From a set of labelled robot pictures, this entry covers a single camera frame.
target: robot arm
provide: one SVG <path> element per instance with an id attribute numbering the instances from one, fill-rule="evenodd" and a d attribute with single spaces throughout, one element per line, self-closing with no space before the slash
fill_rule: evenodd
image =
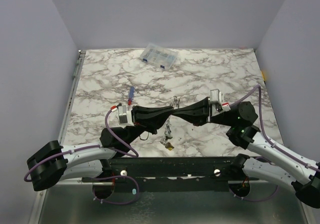
<path id="1" fill-rule="evenodd" d="M 129 110 L 126 106 L 118 105 L 116 108 L 113 107 L 113 110 L 118 112 L 119 124 L 125 127 L 112 127 L 111 130 L 127 144 L 143 132 L 156 134 L 170 115 L 182 118 L 194 126 L 207 123 L 229 126 L 230 129 L 226 135 L 235 146 L 255 152 L 275 165 L 240 154 L 241 156 L 232 157 L 235 160 L 229 164 L 232 171 L 229 171 L 229 167 L 224 169 L 225 165 L 221 167 L 226 170 L 223 171 L 222 176 L 228 180 L 243 180 L 244 176 L 262 179 L 295 192 L 305 204 L 320 208 L 318 163 L 298 155 L 271 138 L 269 140 L 272 144 L 266 141 L 259 128 L 253 125 L 258 115 L 248 101 L 229 105 L 224 102 L 223 93 L 216 89 L 210 91 L 209 97 L 184 108 L 134 106 Z M 28 159 L 31 180 L 27 179 L 28 175 L 25 180 L 32 182 L 35 191 L 40 191 L 65 179 L 112 176 L 108 161 L 103 162 L 103 160 L 116 160 L 130 150 L 113 134 L 105 128 L 102 130 L 99 142 L 74 146 L 60 146 L 58 141 L 49 142 Z M 206 176 L 207 173 L 198 173 L 198 175 Z M 168 173 L 166 177 L 172 177 L 172 174 Z"/>

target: white wall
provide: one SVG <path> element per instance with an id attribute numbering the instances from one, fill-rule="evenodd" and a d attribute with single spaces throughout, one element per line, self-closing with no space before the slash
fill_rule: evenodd
<path id="1" fill-rule="evenodd" d="M 53 0 L 79 49 L 257 48 L 284 0 Z"/>
<path id="2" fill-rule="evenodd" d="M 52 0 L 0 0 L 0 223 L 25 224 L 27 159 L 58 137 L 78 49 Z"/>
<path id="3" fill-rule="evenodd" d="M 319 162 L 320 0 L 285 0 L 256 55 L 283 142 Z"/>

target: small metal part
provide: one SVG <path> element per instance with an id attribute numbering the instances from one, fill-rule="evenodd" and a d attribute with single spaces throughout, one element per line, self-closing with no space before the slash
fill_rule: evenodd
<path id="1" fill-rule="evenodd" d="M 127 175 L 128 175 L 128 172 L 127 172 L 126 170 L 122 170 L 122 171 L 120 172 L 120 175 L 121 175 L 121 176 L 127 176 Z"/>
<path id="2" fill-rule="evenodd" d="M 210 117 L 211 117 L 211 108 L 209 108 L 209 116 L 208 116 L 208 118 L 207 118 L 207 120 L 206 120 L 208 123 L 210 123 Z"/>
<path id="3" fill-rule="evenodd" d="M 173 96 L 173 101 L 170 103 L 170 106 L 172 106 L 174 108 L 180 107 L 180 99 L 178 99 L 178 97 L 176 95 Z M 171 151 L 174 148 L 174 146 L 171 145 L 170 142 L 168 142 L 168 140 L 170 140 L 172 138 L 173 138 L 173 136 L 172 136 L 172 131 L 171 131 L 170 116 L 169 116 L 169 118 L 165 122 L 164 137 L 161 138 L 161 140 L 160 140 L 160 143 L 162 145 L 164 145 L 164 147 L 166 149 L 168 149 L 169 151 Z"/>
<path id="4" fill-rule="evenodd" d="M 229 105 L 228 102 L 223 103 L 223 104 L 221 105 L 221 107 L 222 107 L 222 110 L 223 110 L 224 112 L 228 112 L 228 111 L 231 110 L 230 105 Z"/>
<path id="5" fill-rule="evenodd" d="M 126 105 L 118 106 L 118 117 L 119 117 L 119 124 L 128 123 Z"/>
<path id="6" fill-rule="evenodd" d="M 219 177 L 221 175 L 221 171 L 219 169 L 215 169 L 213 174 L 216 176 L 216 177 Z"/>
<path id="7" fill-rule="evenodd" d="M 210 103 L 212 105 L 218 103 L 221 105 L 224 102 L 224 94 L 219 89 L 210 90 Z"/>
<path id="8" fill-rule="evenodd" d="M 211 117 L 218 115 L 222 110 L 224 94 L 219 89 L 210 90 Z"/>

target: screw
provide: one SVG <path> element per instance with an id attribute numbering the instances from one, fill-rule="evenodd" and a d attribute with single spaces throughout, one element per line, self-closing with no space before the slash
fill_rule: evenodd
<path id="1" fill-rule="evenodd" d="M 216 176 L 216 177 L 219 177 L 221 175 L 221 171 L 219 169 L 215 169 L 213 174 Z"/>
<path id="2" fill-rule="evenodd" d="M 127 175 L 128 175 L 128 172 L 127 172 L 126 170 L 122 170 L 122 171 L 120 172 L 120 175 L 121 175 L 121 176 L 127 176 Z"/>

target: black mount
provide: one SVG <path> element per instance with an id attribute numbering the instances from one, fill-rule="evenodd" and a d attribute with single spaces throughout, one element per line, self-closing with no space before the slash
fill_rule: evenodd
<path id="1" fill-rule="evenodd" d="M 295 196 L 304 204 L 312 208 L 320 208 L 320 173 L 316 172 L 314 176 L 310 176 L 310 182 L 302 185 L 300 182 L 292 182 L 295 189 Z"/>
<path id="2" fill-rule="evenodd" d="M 61 153 L 62 148 L 57 140 L 48 142 L 26 161 L 29 170 L 42 160 Z M 67 163 L 68 160 L 64 159 L 63 156 L 58 156 L 57 158 L 46 161 L 32 171 L 30 177 L 33 189 L 35 191 L 42 191 L 54 186 L 64 174 Z"/>
<path id="3" fill-rule="evenodd" d="M 231 127 L 227 131 L 226 135 L 233 145 L 247 149 L 248 145 L 255 141 L 253 137 L 257 132 L 260 132 L 260 130 L 255 125 L 247 126 L 245 128 L 241 126 L 235 126 Z"/>

